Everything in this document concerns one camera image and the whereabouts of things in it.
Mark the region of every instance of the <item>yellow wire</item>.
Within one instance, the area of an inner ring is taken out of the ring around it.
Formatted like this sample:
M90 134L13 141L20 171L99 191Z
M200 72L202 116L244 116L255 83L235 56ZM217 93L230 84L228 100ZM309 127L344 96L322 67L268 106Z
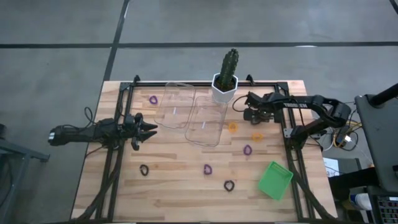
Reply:
M356 123L355 125L353 125L353 126L351 126L344 134L347 134L347 133L350 133L355 127L357 127L357 126L359 126L359 127L361 127L362 126L362 123L358 123L358 122L355 122L355 121L351 121L351 123ZM334 135L333 135L333 145L335 146L335 147L341 147L341 145L343 144L343 141L341 141L340 143L339 143L339 145L337 145L336 144L336 137L337 137L337 133L335 133Z

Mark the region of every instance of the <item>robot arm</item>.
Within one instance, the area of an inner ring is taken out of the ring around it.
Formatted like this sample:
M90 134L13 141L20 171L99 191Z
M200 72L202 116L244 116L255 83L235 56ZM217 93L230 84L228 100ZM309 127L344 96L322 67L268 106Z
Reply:
M119 140L132 138L134 150L138 150L138 141L144 142L156 131L157 125L146 123L142 114L126 116L124 124L118 124L113 118L106 118L85 128L73 126L57 126L50 131L49 143L52 146L61 146L69 142L100 142L103 146L113 148Z
M351 108L346 104L320 95L315 96L284 96L280 93L269 93L263 97L249 92L244 103L248 105L243 113L243 119L252 124L269 122L276 113L284 108L311 109L319 115L319 119L303 126L296 126L292 130L284 130L289 138L289 145L294 149L301 149L307 138L319 133L325 128L339 128L346 124Z

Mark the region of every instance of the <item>white bottle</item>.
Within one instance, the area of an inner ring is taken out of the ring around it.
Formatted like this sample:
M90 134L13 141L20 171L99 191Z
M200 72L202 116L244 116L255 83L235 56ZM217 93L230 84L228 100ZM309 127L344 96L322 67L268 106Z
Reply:
M349 196L349 202L357 210L372 210L371 201L367 193L352 194Z

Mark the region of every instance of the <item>black rubber band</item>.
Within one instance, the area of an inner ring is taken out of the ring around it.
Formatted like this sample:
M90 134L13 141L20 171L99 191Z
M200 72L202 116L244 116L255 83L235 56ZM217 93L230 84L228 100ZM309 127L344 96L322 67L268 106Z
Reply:
M213 173L213 169L211 168L211 166L209 164L205 164L205 168L203 170L203 173L205 175L210 175Z
M149 174L149 167L143 164L139 166L139 172L141 172L142 175L147 176Z
M224 188L225 188L226 191L231 192L235 188L235 183L232 180L226 180L224 182Z

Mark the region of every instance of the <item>rubber band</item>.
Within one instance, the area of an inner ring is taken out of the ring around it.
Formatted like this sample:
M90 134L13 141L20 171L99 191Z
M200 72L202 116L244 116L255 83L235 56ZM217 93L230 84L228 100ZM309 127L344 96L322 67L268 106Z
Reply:
M224 182L224 189L228 192L233 191L235 188L235 183L232 180L226 180Z
M209 164L205 164L205 167L203 168L203 173L205 175L210 175L213 173L213 169L211 168L211 166Z
M229 130L231 133L235 133L235 132L238 130L238 124L236 124L235 122L231 122L231 123L228 125L228 130Z
M141 172L142 175L147 176L149 173L149 167L143 164L139 166L139 172Z
M247 156L250 156L250 154L253 152L253 150L252 150L252 148L251 148L251 146L249 146L249 145L246 145L244 148L243 148L243 154L245 154L245 155L247 155Z
M149 103L151 103L152 105L156 105L157 104L156 96L149 97Z
M264 136L260 133L253 133L251 136L251 139L253 139L253 141L255 141L255 142L259 142L263 139L263 137Z

